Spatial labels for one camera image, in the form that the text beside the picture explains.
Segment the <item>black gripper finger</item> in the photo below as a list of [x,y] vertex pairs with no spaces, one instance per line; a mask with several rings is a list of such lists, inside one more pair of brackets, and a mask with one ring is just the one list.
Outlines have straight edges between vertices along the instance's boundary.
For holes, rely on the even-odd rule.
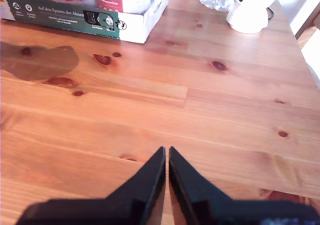
[[169,181],[188,225],[230,225],[227,214],[232,199],[204,178],[172,146]]
[[161,146],[107,198],[107,225],[145,225],[165,183],[166,152]]

